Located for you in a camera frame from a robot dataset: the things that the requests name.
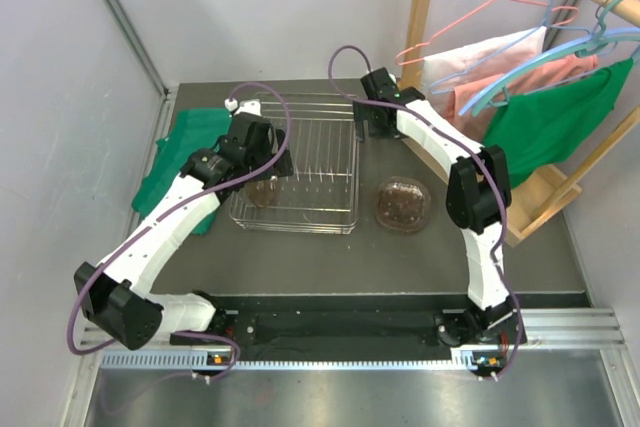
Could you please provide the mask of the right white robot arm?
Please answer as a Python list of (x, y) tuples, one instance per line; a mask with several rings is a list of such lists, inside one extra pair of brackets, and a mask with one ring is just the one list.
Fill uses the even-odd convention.
[(511, 204), (504, 151), (466, 137), (421, 92), (399, 88), (385, 68), (367, 72), (360, 83), (366, 98), (353, 102), (354, 115), (369, 123), (370, 135), (412, 140), (446, 173), (445, 207), (463, 234), (470, 304), (461, 314), (434, 318), (439, 340), (449, 347), (492, 341), (516, 314), (504, 281), (506, 209)]

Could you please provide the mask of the clear glass plate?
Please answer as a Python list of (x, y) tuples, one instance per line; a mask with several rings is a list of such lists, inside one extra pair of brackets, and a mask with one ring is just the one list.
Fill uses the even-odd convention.
[(430, 218), (432, 195), (418, 180), (392, 176), (377, 189), (374, 215), (380, 218)]

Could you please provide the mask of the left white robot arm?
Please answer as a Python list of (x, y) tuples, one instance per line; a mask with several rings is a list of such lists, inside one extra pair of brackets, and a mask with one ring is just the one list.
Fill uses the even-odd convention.
[(289, 177), (291, 127), (242, 111), (209, 148), (186, 159), (159, 204), (98, 265), (74, 273), (74, 315), (84, 317), (130, 350), (157, 335), (194, 332), (205, 343), (226, 334), (227, 321), (204, 294), (152, 293), (156, 278), (186, 238), (245, 184)]

